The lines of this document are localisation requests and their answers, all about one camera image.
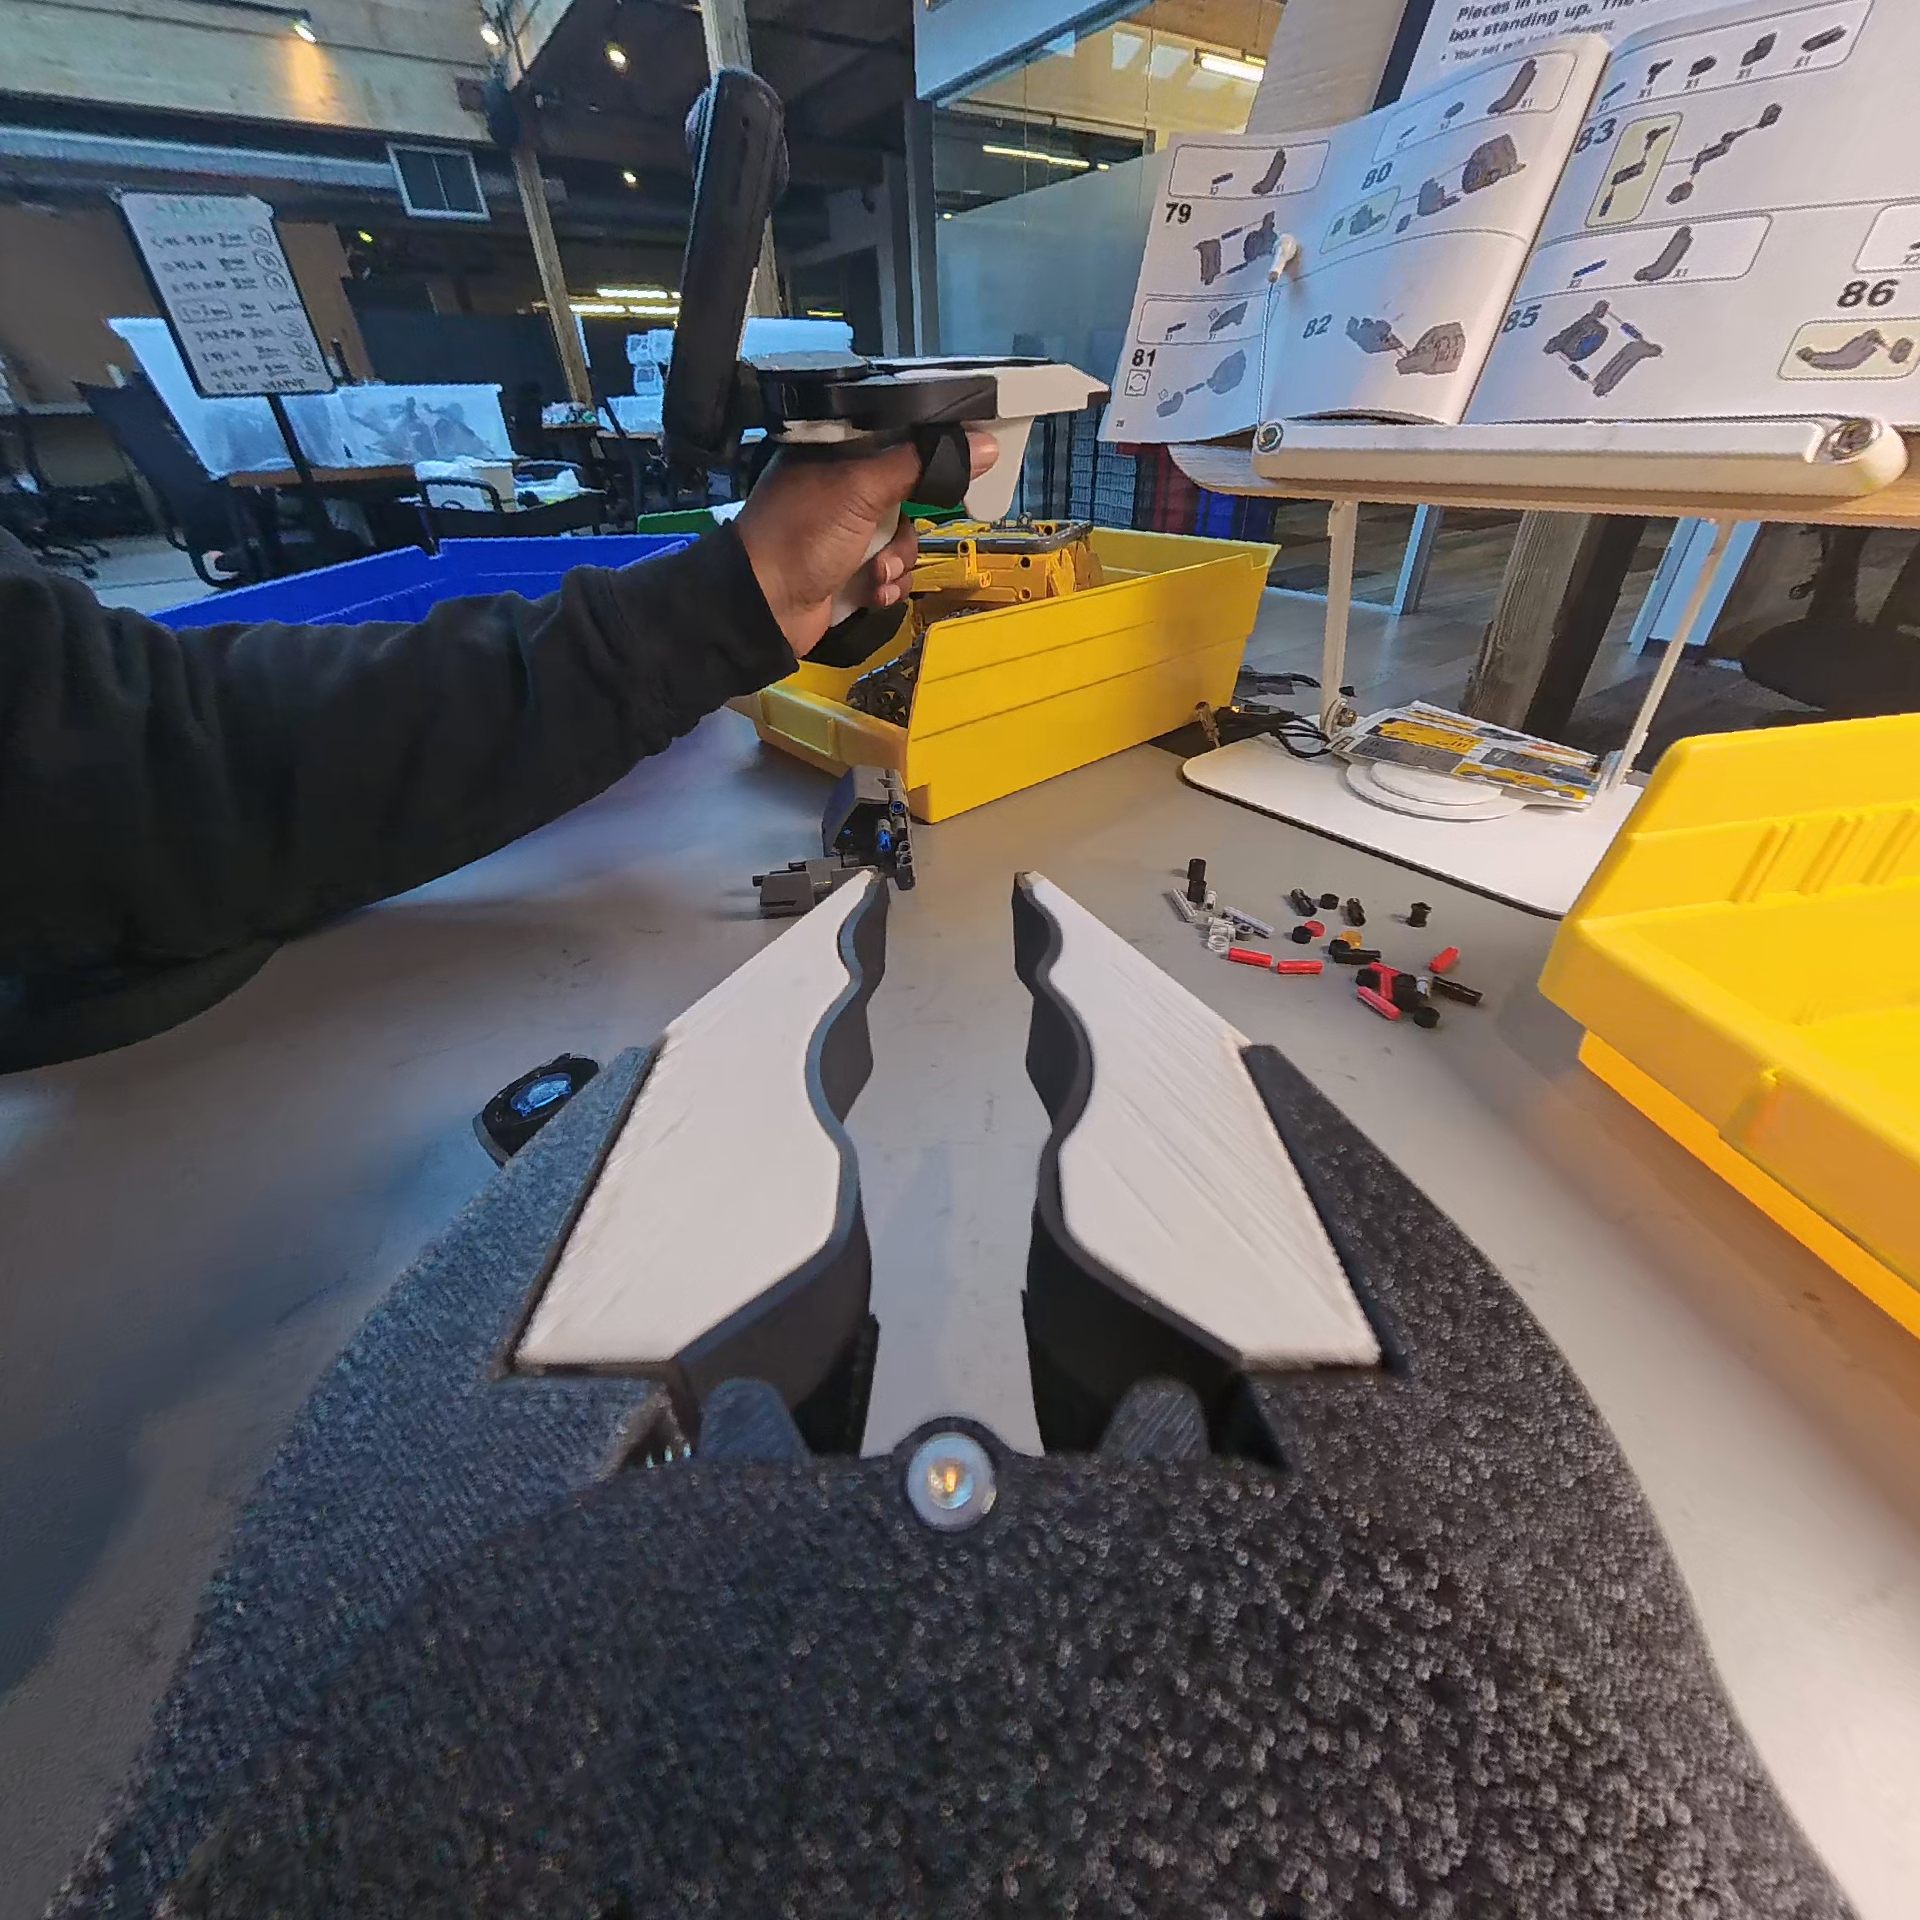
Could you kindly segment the blue plastic bin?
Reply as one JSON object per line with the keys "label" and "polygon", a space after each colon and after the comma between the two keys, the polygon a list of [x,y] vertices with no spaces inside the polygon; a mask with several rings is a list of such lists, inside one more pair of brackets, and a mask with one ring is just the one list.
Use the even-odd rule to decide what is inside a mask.
{"label": "blue plastic bin", "polygon": [[438,603],[517,592],[529,601],[560,587],[577,565],[624,567],[693,545],[693,533],[445,539],[228,587],[154,612],[170,629],[233,620],[287,625],[417,620]]}

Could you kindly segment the yellow plastic bin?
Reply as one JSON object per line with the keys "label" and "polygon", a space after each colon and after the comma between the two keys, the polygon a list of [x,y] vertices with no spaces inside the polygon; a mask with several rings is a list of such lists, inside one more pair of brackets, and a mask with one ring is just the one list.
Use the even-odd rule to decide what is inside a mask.
{"label": "yellow plastic bin", "polygon": [[900,773],[912,817],[937,824],[1231,702],[1280,550],[1096,526],[1090,552],[1096,586],[934,618],[904,723],[850,706],[858,669],[813,661],[731,708],[820,773]]}
{"label": "yellow plastic bin", "polygon": [[1677,741],[1539,991],[1578,1059],[1918,1331],[1918,716]]}

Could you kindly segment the yellow brick robot model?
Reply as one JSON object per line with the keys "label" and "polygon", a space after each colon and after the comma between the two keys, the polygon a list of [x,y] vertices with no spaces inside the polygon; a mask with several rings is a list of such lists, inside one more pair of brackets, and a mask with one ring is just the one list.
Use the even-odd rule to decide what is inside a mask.
{"label": "yellow brick robot model", "polygon": [[1024,607],[1105,584],[1085,519],[1017,515],[914,519],[918,556],[900,632],[843,691],[852,711],[905,725],[920,678],[924,632],[950,616]]}

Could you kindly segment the handwritten whiteboard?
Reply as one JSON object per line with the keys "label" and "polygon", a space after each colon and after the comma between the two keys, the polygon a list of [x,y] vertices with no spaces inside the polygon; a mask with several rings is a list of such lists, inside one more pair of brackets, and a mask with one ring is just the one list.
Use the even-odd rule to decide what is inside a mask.
{"label": "handwritten whiteboard", "polygon": [[204,396],[325,396],[336,388],[270,203],[131,188],[113,203]]}

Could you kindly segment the person's left hand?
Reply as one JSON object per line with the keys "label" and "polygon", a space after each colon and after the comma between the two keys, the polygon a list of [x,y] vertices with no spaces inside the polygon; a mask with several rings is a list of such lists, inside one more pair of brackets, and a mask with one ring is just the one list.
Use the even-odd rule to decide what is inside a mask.
{"label": "person's left hand", "polygon": [[908,601],[918,533],[900,508],[915,496],[920,450],[856,445],[835,454],[777,452],[733,526],[794,657],[808,657],[850,611]]}

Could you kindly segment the printed task sheet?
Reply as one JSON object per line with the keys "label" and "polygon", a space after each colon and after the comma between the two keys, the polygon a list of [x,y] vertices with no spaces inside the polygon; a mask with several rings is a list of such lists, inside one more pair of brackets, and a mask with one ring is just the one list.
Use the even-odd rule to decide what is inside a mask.
{"label": "printed task sheet", "polygon": [[1433,1],[1415,45],[1405,91],[1459,67],[1500,58],[1566,33],[1608,39],[1645,31],[1730,1]]}

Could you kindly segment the black utility cart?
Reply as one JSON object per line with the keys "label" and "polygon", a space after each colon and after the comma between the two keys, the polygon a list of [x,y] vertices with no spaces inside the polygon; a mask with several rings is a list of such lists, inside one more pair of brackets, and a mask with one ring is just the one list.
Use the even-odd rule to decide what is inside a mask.
{"label": "black utility cart", "polygon": [[582,468],[558,461],[450,458],[413,466],[428,545],[445,539],[594,533],[608,518],[606,495]]}

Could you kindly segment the person's left forearm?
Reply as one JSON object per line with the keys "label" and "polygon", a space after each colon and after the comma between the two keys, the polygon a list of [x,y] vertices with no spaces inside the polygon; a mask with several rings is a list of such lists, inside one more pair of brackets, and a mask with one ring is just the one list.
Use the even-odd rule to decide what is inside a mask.
{"label": "person's left forearm", "polygon": [[170,629],[3,537],[3,1070],[154,1036],[287,941],[560,819],[797,665],[745,524],[541,599]]}

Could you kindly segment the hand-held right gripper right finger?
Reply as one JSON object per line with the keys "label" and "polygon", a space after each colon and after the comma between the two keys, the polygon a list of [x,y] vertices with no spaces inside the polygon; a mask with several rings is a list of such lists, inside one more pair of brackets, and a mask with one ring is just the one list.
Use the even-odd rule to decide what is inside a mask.
{"label": "hand-held right gripper right finger", "polygon": [[1041,1427],[1150,1379],[1226,1427],[1255,1379],[1383,1364],[1278,1118],[1282,1059],[1037,872],[1013,878],[1024,1070],[1046,1118],[1022,1325]]}

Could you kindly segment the grey brick wheel assembly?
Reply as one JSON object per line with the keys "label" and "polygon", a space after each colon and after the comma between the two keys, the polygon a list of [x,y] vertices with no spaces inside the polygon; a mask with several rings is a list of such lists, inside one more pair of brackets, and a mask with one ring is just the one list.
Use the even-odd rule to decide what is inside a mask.
{"label": "grey brick wheel assembly", "polygon": [[512,1160],[577,1093],[596,1078],[597,1061],[562,1052],[495,1093],[474,1116],[477,1145],[495,1165]]}

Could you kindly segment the instruction booklet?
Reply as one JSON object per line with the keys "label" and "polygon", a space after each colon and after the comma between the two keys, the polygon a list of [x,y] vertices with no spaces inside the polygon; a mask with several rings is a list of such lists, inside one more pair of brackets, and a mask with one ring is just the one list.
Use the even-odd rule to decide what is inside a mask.
{"label": "instruction booklet", "polygon": [[1913,1],[1554,34],[1332,129],[1181,135],[1100,436],[1915,425]]}

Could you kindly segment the pile of small brick parts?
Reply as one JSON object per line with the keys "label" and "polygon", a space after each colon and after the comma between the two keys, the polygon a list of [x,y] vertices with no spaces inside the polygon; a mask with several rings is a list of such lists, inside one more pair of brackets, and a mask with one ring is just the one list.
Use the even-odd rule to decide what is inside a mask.
{"label": "pile of small brick parts", "polygon": [[1477,1008],[1486,992],[1460,973],[1460,952],[1428,954],[1428,900],[1403,912],[1369,916],[1356,895],[1285,887],[1268,912],[1234,903],[1196,855],[1164,895],[1173,916],[1207,952],[1242,971],[1295,979],[1333,979],[1340,991],[1380,1019],[1436,1028],[1453,1009]]}

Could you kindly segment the yellow printed leaflet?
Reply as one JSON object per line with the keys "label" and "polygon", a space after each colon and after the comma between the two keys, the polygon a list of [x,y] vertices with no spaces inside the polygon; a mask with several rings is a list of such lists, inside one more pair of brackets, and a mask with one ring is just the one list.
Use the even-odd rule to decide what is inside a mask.
{"label": "yellow printed leaflet", "polygon": [[1582,808],[1600,794],[1600,760],[1571,745],[1477,720],[1425,699],[1351,719],[1329,735],[1342,763],[1381,760],[1513,789],[1524,806]]}

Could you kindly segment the grey desk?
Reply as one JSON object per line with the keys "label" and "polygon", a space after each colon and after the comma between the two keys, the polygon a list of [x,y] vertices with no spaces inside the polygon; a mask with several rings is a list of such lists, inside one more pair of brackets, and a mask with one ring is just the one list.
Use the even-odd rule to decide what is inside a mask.
{"label": "grey desk", "polygon": [[[3,1078],[3,1915],[124,1776],[235,1513],[318,1373],[489,1178],[471,1113],[649,1040],[765,938],[824,781],[704,720],[560,823],[285,948],[150,1043]],[[1725,1682],[1861,1915],[1913,1915],[1915,1341],[1574,1061],[1552,925],[1187,787],[1138,747],[918,838],[852,1112],[881,1323],[867,1443],[1029,1448],[1043,1109],[1010,889],[1038,870],[1283,1049],[1500,1267],[1640,1475]],[[1486,992],[1436,1028],[1216,958],[1164,895],[1428,900]]]}

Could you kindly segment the white booklet stand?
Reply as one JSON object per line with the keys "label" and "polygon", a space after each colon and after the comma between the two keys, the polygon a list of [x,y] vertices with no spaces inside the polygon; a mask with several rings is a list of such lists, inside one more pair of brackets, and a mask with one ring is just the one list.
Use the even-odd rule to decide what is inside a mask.
{"label": "white booklet stand", "polygon": [[[1318,678],[1323,725],[1338,711],[1352,603],[1356,508],[1366,501],[1504,510],[1707,519],[1705,562],[1741,521],[1915,528],[1915,431],[1885,419],[1626,419],[1493,423],[1268,421],[1249,445],[1176,445],[1176,466],[1210,493],[1328,499],[1332,587]],[[1356,852],[1557,919],[1621,831],[1626,781],[1677,669],[1668,655],[1626,745],[1581,811],[1524,806],[1477,824],[1405,819],[1358,799],[1332,755],[1305,760],[1272,737],[1184,760],[1187,785],[1303,826]]]}

